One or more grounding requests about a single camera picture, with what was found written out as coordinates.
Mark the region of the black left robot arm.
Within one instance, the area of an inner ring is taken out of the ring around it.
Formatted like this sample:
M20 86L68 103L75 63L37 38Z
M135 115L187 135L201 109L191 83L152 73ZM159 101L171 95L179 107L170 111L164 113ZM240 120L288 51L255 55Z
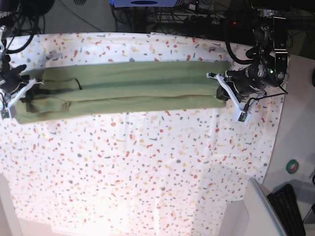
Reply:
M232 18L228 17L223 25L223 38L229 56L246 68L225 72L223 82L232 94L220 85L217 99L222 101L233 96L238 102L244 101L252 94L265 93L268 86L281 88L285 79L288 64L287 20L281 14L290 10L289 3L284 0L252 0L251 6L259 15L250 23L255 45L246 51L247 60L237 58L231 49L229 27Z

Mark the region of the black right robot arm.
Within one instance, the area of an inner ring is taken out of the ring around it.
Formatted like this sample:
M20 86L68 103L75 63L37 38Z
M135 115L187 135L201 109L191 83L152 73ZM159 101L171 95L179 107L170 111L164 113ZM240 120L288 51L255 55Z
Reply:
M40 33L39 20L52 9L53 0L2 0L0 2L0 101L7 100L29 83L29 76L21 73L25 64L10 65L11 55L23 52ZM29 35L27 41L17 49L10 49L13 40L23 33Z

